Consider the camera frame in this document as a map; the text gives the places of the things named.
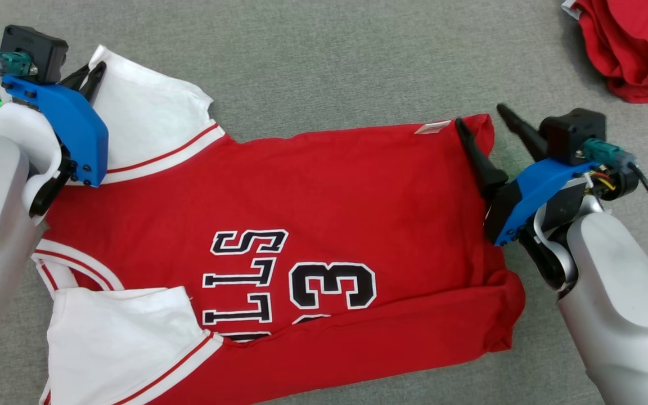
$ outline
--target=clothing tag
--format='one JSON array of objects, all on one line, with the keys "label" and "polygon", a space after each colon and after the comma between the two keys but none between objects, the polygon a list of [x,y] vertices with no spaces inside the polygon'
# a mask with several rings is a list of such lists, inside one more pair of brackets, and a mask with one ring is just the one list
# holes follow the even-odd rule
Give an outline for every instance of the clothing tag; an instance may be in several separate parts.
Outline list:
[{"label": "clothing tag", "polygon": [[446,121],[439,121],[437,123],[424,124],[424,125],[421,126],[421,128],[417,129],[416,132],[414,132],[414,133],[437,133],[437,132],[440,131],[440,129],[442,129],[445,126],[449,125],[450,122],[452,122],[452,120],[446,120]]},{"label": "clothing tag", "polygon": [[568,15],[572,16],[574,20],[579,21],[579,16],[582,15],[582,11],[572,8],[576,2],[577,0],[565,0],[564,3],[561,3],[561,9],[566,11]]}]

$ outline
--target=red cloth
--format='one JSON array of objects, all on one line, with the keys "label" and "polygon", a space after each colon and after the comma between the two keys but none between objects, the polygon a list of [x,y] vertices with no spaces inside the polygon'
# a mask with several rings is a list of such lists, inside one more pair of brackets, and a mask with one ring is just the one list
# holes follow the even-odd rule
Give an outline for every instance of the red cloth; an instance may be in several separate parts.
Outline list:
[{"label": "red cloth", "polygon": [[579,25],[594,67],[627,102],[648,102],[648,2],[578,0]]},{"label": "red cloth", "polygon": [[[489,116],[465,123],[488,153]],[[183,285],[201,325],[226,335],[110,397],[255,403],[510,348],[524,288],[484,238],[455,126],[419,128],[221,135],[162,172],[65,187],[35,255],[69,272],[53,285]]]}]

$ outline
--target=chicago bulls jersey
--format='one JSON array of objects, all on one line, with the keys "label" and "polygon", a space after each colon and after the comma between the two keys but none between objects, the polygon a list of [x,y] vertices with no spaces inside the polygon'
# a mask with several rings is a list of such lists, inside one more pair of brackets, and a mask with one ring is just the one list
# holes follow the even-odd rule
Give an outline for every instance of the chicago bulls jersey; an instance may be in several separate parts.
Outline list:
[{"label": "chicago bulls jersey", "polygon": [[[490,148],[488,116],[466,122]],[[201,325],[244,340],[483,285],[484,207],[456,130],[420,126],[237,143],[214,124],[172,169],[62,192],[37,257],[59,287],[183,285]]]},{"label": "chicago bulls jersey", "polygon": [[[49,343],[98,363],[72,374],[81,381],[62,383],[55,373],[63,363],[74,370],[85,362],[51,353],[51,397],[42,402],[93,384],[83,375],[113,370],[118,352],[148,358],[142,353],[159,344],[146,341],[181,345],[149,367],[118,362],[129,367],[119,374],[135,379],[126,386],[101,379],[90,392],[103,397],[62,403],[252,403],[511,346],[524,292],[484,239],[484,203],[453,125],[237,143],[211,120],[211,99],[195,85],[103,47],[90,66],[102,60],[107,73],[93,107],[110,129],[107,175],[98,189],[65,187],[33,255],[59,302]],[[144,102],[161,101],[162,88],[152,84],[167,90],[166,106],[147,109]],[[488,115],[465,123],[489,151]],[[108,316],[127,302],[160,321],[159,309],[169,308],[163,295],[132,292],[132,302],[105,295],[111,310],[95,316],[93,298],[67,298],[86,291],[79,287],[177,289],[190,305],[188,328],[179,339],[144,339],[174,326]],[[83,316],[100,320],[93,323],[100,331],[80,329]],[[243,380],[246,389],[237,385]]]},{"label": "chicago bulls jersey", "polygon": [[[465,122],[491,149],[488,115]],[[221,346],[155,390],[162,403],[205,398],[202,381],[233,389],[219,377],[247,365],[266,374],[262,361],[291,368],[247,395],[207,392],[217,403],[263,401],[506,349],[524,307],[519,279],[484,240],[483,201],[455,127],[421,127],[237,143],[214,124],[200,134],[208,145],[175,167],[68,187],[34,259],[52,290],[184,287]],[[417,348],[392,349],[416,331],[425,334]],[[322,368],[292,375],[308,352]],[[347,361],[367,365],[342,372]]]}]

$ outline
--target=gray floor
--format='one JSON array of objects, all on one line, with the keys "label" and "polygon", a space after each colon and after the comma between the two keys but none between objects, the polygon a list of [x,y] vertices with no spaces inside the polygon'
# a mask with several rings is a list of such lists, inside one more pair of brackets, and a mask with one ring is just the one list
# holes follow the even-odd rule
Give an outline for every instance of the gray floor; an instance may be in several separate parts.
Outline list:
[{"label": "gray floor", "polygon": [[[610,140],[637,154],[648,172],[648,105],[628,105],[607,93],[583,53],[576,22],[559,3],[0,0],[0,38],[10,23],[65,38],[67,73],[102,43],[190,80],[216,100],[213,117],[242,141],[494,114],[502,101],[535,123],[586,107],[607,113]],[[511,173],[530,164],[498,119],[496,128],[496,163]],[[648,253],[645,193],[611,207]],[[508,246],[506,254],[529,293],[512,351],[275,403],[602,403],[554,295],[524,249]],[[38,276],[27,269],[0,330],[0,404],[38,399],[50,310]]]}]

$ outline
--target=red trim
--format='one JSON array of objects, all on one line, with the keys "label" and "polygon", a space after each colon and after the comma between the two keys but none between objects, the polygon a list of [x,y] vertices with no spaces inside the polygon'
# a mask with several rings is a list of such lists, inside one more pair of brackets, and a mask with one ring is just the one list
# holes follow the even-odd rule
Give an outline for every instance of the red trim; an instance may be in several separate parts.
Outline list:
[{"label": "red trim", "polygon": [[214,128],[216,128],[216,127],[218,127],[218,126],[219,126],[219,124],[214,124],[214,125],[210,126],[209,128],[206,128],[205,130],[201,131],[201,133],[200,133],[199,135],[193,137],[193,138],[192,138],[190,141],[188,141],[187,143],[183,144],[182,146],[179,146],[178,148],[174,149],[173,151],[170,151],[170,152],[165,153],[164,155],[157,156],[157,157],[155,157],[155,158],[153,158],[153,159],[149,159],[149,160],[147,160],[147,161],[143,161],[143,162],[141,162],[141,163],[133,164],[133,165],[131,165],[131,166],[119,167],[118,169],[109,169],[109,170],[107,170],[106,172],[107,172],[108,174],[111,174],[111,173],[119,173],[119,172],[126,172],[127,170],[137,169],[138,167],[146,166],[147,164],[151,164],[151,163],[154,163],[155,161],[159,161],[159,160],[161,160],[161,159],[167,158],[167,157],[169,157],[169,156],[171,156],[171,155],[173,155],[173,154],[175,154],[175,153],[177,153],[177,152],[182,151],[183,149],[186,149],[187,146],[189,146],[189,145],[195,143],[195,142],[198,141],[202,136],[206,135],[206,133],[208,133],[209,131],[213,130]]},{"label": "red trim", "polygon": [[49,269],[47,269],[47,265],[44,264],[44,262],[41,262],[40,264],[42,265],[42,271],[47,276],[47,279],[51,283],[52,288],[54,289],[54,291],[58,290],[59,287],[56,285],[56,281],[54,281],[54,277],[52,276],[52,273],[49,271]]},{"label": "red trim", "polygon": [[59,257],[60,259],[65,259],[65,260],[69,260],[70,262],[74,262],[74,263],[84,267],[88,271],[93,272],[94,275],[96,275],[97,277],[99,277],[100,279],[102,279],[106,283],[106,287],[109,287],[110,290],[114,290],[114,287],[111,285],[111,282],[109,282],[106,279],[106,277],[104,277],[99,272],[97,272],[97,270],[92,269],[92,267],[88,266],[87,264],[85,264],[83,262],[80,262],[77,259],[74,259],[74,257],[69,257],[69,256],[66,256],[66,255],[61,254],[61,253],[56,253],[54,251],[47,251],[47,250],[40,250],[40,249],[37,249],[36,251],[34,251],[34,253],[48,254],[49,256]]},{"label": "red trim", "polygon": [[201,349],[206,343],[208,343],[209,340],[212,339],[213,334],[209,334],[209,336],[206,337],[203,341],[201,341],[200,344],[198,344],[192,351],[190,351],[183,359],[177,362],[172,368],[167,370],[164,374],[160,375],[156,380],[150,382],[147,384],[146,387],[144,387],[141,390],[138,390],[132,395],[129,395],[128,397],[124,398],[123,400],[120,400],[119,402],[113,403],[112,405],[122,405],[123,403],[127,403],[131,400],[133,400],[136,397],[139,397],[139,395],[144,394],[144,392],[147,392],[147,390],[151,389],[151,387],[154,387],[154,385],[159,384],[162,380],[164,380],[168,375],[172,374],[176,369],[178,369],[185,361],[187,361],[191,356],[193,356],[199,349]]}]

